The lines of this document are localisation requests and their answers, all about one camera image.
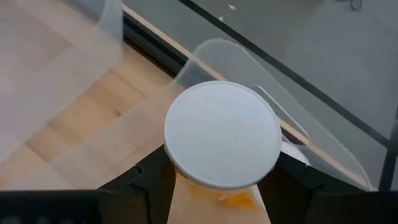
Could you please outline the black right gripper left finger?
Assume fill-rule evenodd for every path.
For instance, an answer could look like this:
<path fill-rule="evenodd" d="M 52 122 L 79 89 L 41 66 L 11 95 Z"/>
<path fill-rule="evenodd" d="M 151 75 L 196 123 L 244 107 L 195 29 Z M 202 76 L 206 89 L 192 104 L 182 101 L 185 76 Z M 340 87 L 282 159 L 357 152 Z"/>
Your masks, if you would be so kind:
<path fill-rule="evenodd" d="M 145 218 L 147 224 L 167 224 L 175 182 L 174 165 L 164 146 L 160 146 L 101 187 L 117 192 L 126 191 L 140 197 L 140 207 L 144 209 L 144 214 L 134 215 L 134 218 Z"/>

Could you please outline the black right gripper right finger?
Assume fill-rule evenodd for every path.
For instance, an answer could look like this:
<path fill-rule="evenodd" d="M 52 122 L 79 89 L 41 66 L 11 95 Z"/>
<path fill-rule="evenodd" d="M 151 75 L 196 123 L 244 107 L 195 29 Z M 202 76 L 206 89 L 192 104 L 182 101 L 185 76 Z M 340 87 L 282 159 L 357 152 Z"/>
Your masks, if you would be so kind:
<path fill-rule="evenodd" d="M 377 195 L 281 153 L 258 184 L 272 224 L 370 224 Z"/>

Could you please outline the large orange pill bottle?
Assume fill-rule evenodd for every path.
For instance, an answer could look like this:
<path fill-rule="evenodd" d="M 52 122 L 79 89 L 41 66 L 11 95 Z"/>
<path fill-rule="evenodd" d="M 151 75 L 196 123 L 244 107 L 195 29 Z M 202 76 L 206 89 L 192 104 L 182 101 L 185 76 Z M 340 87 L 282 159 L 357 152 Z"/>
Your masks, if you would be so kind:
<path fill-rule="evenodd" d="M 194 85 L 171 104 L 164 137 L 178 174 L 172 224 L 271 224 L 257 184 L 282 134 L 259 94 L 227 81 Z"/>

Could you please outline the black aluminium table frame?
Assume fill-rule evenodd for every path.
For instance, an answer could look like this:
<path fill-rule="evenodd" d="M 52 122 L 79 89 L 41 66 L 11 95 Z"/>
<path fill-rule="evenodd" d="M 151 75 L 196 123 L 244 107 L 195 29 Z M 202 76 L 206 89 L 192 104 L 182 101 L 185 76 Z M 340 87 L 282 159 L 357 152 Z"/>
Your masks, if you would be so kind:
<path fill-rule="evenodd" d="M 123 15 L 123 40 L 171 78 L 177 76 L 187 61 L 186 55 L 126 12 Z"/>

